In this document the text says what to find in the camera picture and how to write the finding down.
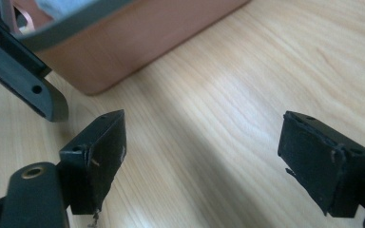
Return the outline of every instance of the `black clamp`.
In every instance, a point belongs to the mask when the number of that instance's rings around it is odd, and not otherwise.
[[[66,120],[65,97],[44,79],[51,69],[10,34],[4,13],[0,1],[0,84],[47,120]]]
[[[359,204],[365,208],[365,147],[313,117],[287,111],[278,155],[324,215],[354,218]]]
[[[124,112],[97,118],[60,151],[56,166],[38,162],[11,176],[0,228],[65,228],[68,206],[74,215],[95,215],[125,154]]]

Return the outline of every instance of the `wood grain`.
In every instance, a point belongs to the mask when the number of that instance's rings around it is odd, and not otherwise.
[[[277,150],[286,110],[365,146],[365,1],[253,0],[94,97],[49,79],[66,123],[0,86],[0,197],[15,170],[58,162],[95,117],[123,108],[128,154],[100,227],[361,227],[363,208],[324,217]]]

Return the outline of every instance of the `black plastic arm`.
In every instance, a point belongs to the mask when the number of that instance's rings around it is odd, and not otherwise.
[[[44,77],[50,73],[0,19],[0,84],[51,122],[67,119],[67,101]]]
[[[126,154],[125,114],[110,112],[61,150],[61,161],[28,165],[10,178],[0,199],[0,228],[67,228],[66,208],[94,215]]]
[[[353,218],[359,204],[365,207],[362,145],[313,117],[287,111],[278,154],[324,215]]]

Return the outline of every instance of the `brown box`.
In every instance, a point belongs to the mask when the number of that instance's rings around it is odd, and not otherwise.
[[[62,32],[49,25],[18,38],[77,89],[95,94],[246,2],[135,0],[66,39],[59,39]],[[78,23],[83,18],[71,23],[67,20],[56,22],[56,27],[66,22],[80,27]],[[69,28],[73,27],[62,28],[63,33],[69,33]]]

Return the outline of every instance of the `screw hole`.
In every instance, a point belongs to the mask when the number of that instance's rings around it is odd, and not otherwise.
[[[44,167],[36,166],[36,167],[32,167],[32,168],[26,170],[22,174],[22,178],[23,179],[33,179],[33,178],[36,178],[36,177],[42,175],[43,173],[44,173]]]
[[[359,150],[359,149],[351,149],[352,152],[354,152],[355,154],[363,154],[363,151]]]
[[[31,91],[35,94],[40,94],[42,91],[43,91],[43,88],[41,88],[40,86],[38,85],[35,85],[32,87]]]
[[[78,145],[72,148],[72,151],[81,151],[83,150],[82,146]]]

